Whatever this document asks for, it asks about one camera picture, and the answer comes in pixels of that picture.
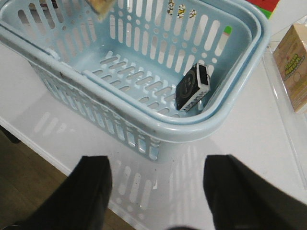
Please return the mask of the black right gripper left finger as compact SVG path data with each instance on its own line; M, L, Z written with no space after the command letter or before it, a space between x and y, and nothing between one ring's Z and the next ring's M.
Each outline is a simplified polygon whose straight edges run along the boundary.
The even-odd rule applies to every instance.
M57 190L11 230L101 230L112 190L107 156L83 156Z

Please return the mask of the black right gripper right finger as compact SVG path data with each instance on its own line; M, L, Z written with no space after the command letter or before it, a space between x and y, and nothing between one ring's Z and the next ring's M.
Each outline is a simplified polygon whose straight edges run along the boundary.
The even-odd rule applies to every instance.
M232 155L208 155L203 187L217 230L305 230L307 206Z

